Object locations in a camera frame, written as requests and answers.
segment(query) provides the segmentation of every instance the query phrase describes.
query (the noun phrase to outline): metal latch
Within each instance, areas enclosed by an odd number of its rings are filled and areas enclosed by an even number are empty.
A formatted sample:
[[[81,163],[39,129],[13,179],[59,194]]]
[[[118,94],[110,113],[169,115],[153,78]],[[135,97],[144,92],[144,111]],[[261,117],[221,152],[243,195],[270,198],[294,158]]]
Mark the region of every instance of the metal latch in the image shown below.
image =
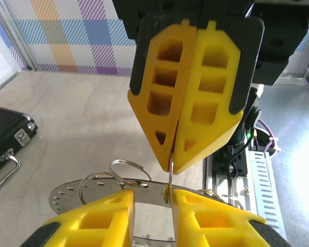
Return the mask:
[[[5,152],[1,157],[0,157],[0,162],[3,162],[3,161],[7,161],[9,160],[8,159],[8,155],[15,155],[14,154],[14,150],[12,148],[8,149],[7,152]]]
[[[27,127],[29,128],[30,131],[33,131],[36,128],[36,123],[35,122],[29,122],[27,124]]]
[[[31,138],[28,136],[28,134],[25,132],[25,130],[20,129],[15,135],[15,139],[19,142],[19,144],[23,147],[26,144],[29,143]]]

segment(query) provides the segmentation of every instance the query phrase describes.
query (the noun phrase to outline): gray floor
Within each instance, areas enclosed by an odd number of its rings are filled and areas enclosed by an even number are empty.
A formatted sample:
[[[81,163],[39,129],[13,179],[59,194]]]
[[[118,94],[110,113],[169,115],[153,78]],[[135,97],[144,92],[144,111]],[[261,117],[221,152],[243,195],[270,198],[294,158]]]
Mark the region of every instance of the gray floor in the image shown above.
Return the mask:
[[[265,88],[260,107],[282,148],[272,165],[288,242],[308,247],[309,87],[283,79]]]

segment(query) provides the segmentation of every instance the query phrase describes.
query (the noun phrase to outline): black case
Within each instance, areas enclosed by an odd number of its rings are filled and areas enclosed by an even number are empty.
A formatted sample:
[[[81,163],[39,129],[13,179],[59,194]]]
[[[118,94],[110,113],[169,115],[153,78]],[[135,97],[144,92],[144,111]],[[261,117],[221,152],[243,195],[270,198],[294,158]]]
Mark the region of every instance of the black case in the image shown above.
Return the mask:
[[[0,107],[0,169],[7,152],[16,154],[35,136],[37,125],[30,115]]]

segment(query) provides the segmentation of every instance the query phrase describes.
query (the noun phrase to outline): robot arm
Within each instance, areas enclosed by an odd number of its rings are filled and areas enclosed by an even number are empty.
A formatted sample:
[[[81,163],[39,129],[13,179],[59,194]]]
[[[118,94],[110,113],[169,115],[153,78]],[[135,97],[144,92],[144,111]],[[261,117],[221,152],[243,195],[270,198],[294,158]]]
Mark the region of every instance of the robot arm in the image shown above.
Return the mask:
[[[251,85],[275,83],[309,19],[309,1],[113,2],[137,43],[129,102],[174,174],[242,143],[261,115]]]

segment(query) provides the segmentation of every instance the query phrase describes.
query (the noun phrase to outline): yellow plastic part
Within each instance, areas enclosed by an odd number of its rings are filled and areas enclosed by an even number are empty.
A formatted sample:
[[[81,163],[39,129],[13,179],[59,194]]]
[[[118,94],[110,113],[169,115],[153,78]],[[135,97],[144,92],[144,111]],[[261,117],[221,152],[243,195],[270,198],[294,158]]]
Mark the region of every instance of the yellow plastic part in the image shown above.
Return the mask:
[[[123,190],[45,223],[61,226],[45,247],[132,247],[134,191]]]
[[[270,247],[251,226],[260,216],[186,190],[173,191],[177,247]]]
[[[140,93],[128,100],[162,169],[168,171],[197,28],[188,20],[150,42]]]
[[[243,112],[229,105],[238,71],[240,50],[216,22],[199,29],[177,128],[174,174],[179,174],[224,146]]]

